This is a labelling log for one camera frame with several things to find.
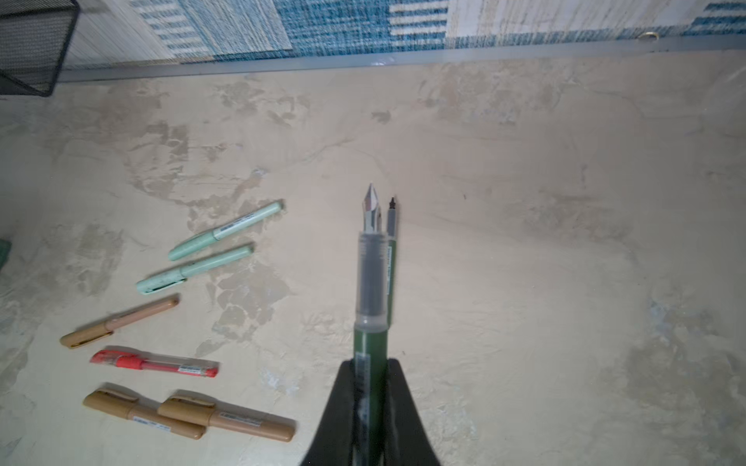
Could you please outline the dark green pen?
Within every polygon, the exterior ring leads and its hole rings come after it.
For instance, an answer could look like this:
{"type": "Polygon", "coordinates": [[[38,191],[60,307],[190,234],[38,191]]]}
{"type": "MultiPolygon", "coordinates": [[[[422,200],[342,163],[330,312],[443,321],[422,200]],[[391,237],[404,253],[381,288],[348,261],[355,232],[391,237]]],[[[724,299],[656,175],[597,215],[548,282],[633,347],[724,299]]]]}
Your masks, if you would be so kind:
{"type": "Polygon", "coordinates": [[[394,276],[396,275],[396,242],[397,242],[397,202],[394,196],[390,200],[387,217],[388,242],[388,324],[392,324],[392,307],[394,306],[394,276]]]}
{"type": "Polygon", "coordinates": [[[354,327],[355,442],[353,464],[377,465],[383,451],[389,330],[389,237],[374,186],[363,199],[354,327]]]}

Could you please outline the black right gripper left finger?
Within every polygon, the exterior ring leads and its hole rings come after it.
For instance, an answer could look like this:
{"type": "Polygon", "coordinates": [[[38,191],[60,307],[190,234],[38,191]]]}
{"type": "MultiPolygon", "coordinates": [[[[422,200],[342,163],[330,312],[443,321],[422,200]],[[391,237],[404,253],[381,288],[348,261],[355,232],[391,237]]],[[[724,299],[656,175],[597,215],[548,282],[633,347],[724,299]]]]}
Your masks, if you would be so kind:
{"type": "Polygon", "coordinates": [[[343,361],[322,413],[315,437],[300,465],[350,466],[355,440],[355,376],[343,361]]]}

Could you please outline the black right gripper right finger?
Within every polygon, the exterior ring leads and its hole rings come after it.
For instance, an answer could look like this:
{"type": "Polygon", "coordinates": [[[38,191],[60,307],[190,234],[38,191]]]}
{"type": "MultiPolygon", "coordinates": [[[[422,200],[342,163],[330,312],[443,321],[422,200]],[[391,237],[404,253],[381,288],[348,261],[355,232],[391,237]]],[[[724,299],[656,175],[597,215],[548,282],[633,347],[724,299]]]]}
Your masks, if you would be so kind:
{"type": "Polygon", "coordinates": [[[390,358],[384,407],[384,464],[440,466],[397,359],[390,358]]]}

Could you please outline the light green marker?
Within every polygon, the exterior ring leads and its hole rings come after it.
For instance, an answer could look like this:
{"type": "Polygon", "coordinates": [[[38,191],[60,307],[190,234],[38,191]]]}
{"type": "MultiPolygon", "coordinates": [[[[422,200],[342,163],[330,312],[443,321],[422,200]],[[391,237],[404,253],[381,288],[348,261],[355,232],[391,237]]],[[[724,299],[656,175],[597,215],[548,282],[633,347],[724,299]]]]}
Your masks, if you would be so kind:
{"type": "Polygon", "coordinates": [[[171,261],[176,261],[191,256],[192,254],[196,254],[197,252],[200,252],[229,236],[248,229],[257,223],[261,223],[273,215],[279,214],[284,208],[285,203],[282,200],[278,200],[263,206],[252,213],[239,217],[238,219],[231,221],[231,223],[197,234],[173,248],[168,253],[168,258],[171,261]]]}
{"type": "Polygon", "coordinates": [[[170,289],[188,281],[191,277],[207,273],[213,269],[231,264],[232,262],[251,256],[254,253],[252,246],[244,246],[216,254],[202,260],[178,266],[164,272],[155,274],[143,281],[136,283],[136,289],[143,295],[150,295],[163,289],[170,289]]]}

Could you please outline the dark green pen cap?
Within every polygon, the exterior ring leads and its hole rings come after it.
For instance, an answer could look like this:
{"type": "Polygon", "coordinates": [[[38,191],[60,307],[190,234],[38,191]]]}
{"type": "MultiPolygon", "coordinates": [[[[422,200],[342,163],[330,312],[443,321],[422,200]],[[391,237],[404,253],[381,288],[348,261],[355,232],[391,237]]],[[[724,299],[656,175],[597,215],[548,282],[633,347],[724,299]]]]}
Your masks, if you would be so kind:
{"type": "Polygon", "coordinates": [[[10,252],[12,249],[12,243],[8,240],[0,240],[0,269],[7,263],[10,252]]]}

